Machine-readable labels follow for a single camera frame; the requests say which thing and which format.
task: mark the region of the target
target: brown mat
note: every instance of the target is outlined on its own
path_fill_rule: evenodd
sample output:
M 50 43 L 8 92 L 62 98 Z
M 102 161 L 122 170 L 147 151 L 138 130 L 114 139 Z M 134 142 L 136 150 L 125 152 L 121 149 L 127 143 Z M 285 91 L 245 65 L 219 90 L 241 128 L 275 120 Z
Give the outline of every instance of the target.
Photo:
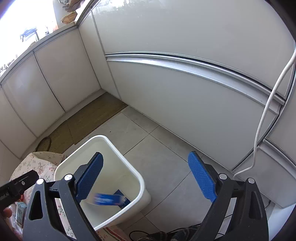
M 80 142 L 98 126 L 116 113 L 127 107 L 127 104 L 109 93 L 104 93 L 67 120 L 74 144 Z
M 65 152 L 72 144 L 77 144 L 98 126 L 127 106 L 126 103 L 109 93 L 104 93 L 83 107 L 55 129 L 49 137 L 52 140 L 49 151 Z M 44 140 L 38 151 L 46 151 L 49 140 Z

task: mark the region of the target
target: blue textured pad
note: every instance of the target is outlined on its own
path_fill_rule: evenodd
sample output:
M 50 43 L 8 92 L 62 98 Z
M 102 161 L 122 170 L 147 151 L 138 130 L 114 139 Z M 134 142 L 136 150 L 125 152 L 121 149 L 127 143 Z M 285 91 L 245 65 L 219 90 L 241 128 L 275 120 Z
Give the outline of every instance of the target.
M 215 183 L 193 152 L 188 155 L 188 164 L 204 197 L 214 202 L 217 197 Z
M 86 199 L 92 186 L 94 185 L 98 175 L 103 168 L 103 155 L 99 153 L 93 161 L 89 164 L 83 175 L 76 184 L 76 201 Z

